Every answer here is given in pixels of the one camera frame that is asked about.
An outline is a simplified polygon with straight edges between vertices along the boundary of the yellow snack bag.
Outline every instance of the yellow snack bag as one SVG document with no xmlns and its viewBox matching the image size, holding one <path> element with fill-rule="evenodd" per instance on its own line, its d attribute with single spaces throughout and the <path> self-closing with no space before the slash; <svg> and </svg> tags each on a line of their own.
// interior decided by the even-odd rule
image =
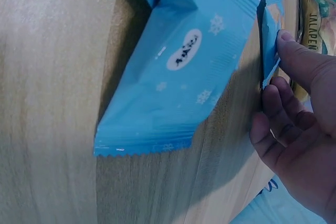
<svg viewBox="0 0 336 224">
<path fill-rule="evenodd" d="M 336 56 L 336 0 L 300 0 L 303 19 L 302 44 L 320 54 Z M 293 84 L 295 96 L 301 101 L 307 92 Z"/>
</svg>

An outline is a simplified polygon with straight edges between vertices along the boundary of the wood grain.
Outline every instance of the wood grain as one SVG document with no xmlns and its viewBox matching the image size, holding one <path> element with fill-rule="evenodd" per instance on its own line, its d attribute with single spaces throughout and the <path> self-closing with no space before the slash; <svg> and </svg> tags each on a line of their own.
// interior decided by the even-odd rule
<svg viewBox="0 0 336 224">
<path fill-rule="evenodd" d="M 297 0 L 285 0 L 296 30 Z M 145 0 L 0 0 L 3 223 L 228 223 L 271 178 L 251 147 L 260 109 L 257 23 L 193 146 L 92 157 L 150 9 Z"/>
<path fill-rule="evenodd" d="M 92 156 L 115 0 L 0 0 L 1 223 L 97 223 Z"/>
</svg>

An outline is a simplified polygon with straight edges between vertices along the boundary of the white snowflake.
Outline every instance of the white snowflake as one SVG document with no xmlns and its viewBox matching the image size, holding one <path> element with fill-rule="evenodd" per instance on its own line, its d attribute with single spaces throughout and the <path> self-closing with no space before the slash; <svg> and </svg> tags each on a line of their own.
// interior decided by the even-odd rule
<svg viewBox="0 0 336 224">
<path fill-rule="evenodd" d="M 198 104 L 203 104 L 205 103 L 209 97 L 211 95 L 211 91 L 208 91 L 208 90 L 204 90 L 202 93 L 200 93 L 198 96 L 197 96 L 197 101 L 196 103 Z"/>
<path fill-rule="evenodd" d="M 173 144 L 165 144 L 162 147 L 162 150 L 165 151 L 165 152 L 170 152 L 173 149 L 174 149 L 174 145 Z"/>
<path fill-rule="evenodd" d="M 223 17 L 215 14 L 215 17 L 210 20 L 211 27 L 209 33 L 213 33 L 215 36 L 222 30 L 224 30 Z"/>
<path fill-rule="evenodd" d="M 213 106 L 216 106 L 216 104 L 217 104 L 217 102 L 218 102 L 218 100 L 219 100 L 220 98 L 221 98 L 221 94 L 218 94 L 218 95 L 212 97 L 212 98 L 211 98 L 211 104 L 212 104 Z"/>
<path fill-rule="evenodd" d="M 158 84 L 156 86 L 156 90 L 158 92 L 162 92 L 163 90 L 165 90 L 167 88 L 167 83 L 166 82 L 161 82 L 160 84 Z"/>
</svg>

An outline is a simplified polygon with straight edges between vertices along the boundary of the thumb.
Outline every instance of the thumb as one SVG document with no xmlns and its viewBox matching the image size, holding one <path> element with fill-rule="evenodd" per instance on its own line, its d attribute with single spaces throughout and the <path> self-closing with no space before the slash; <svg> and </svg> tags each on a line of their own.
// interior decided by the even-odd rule
<svg viewBox="0 0 336 224">
<path fill-rule="evenodd" d="M 279 31 L 277 44 L 283 71 L 310 93 L 313 80 L 324 72 L 324 68 L 334 58 L 300 45 L 286 30 Z"/>
</svg>

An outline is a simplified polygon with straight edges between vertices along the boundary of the white oval label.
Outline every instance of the white oval label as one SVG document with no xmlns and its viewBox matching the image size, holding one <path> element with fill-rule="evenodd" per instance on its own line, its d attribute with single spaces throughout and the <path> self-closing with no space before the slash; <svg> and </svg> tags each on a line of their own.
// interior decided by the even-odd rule
<svg viewBox="0 0 336 224">
<path fill-rule="evenodd" d="M 172 71 L 185 67 L 196 55 L 202 41 L 202 33 L 198 29 L 190 30 L 184 37 L 182 47 L 170 56 L 167 68 Z"/>
</svg>

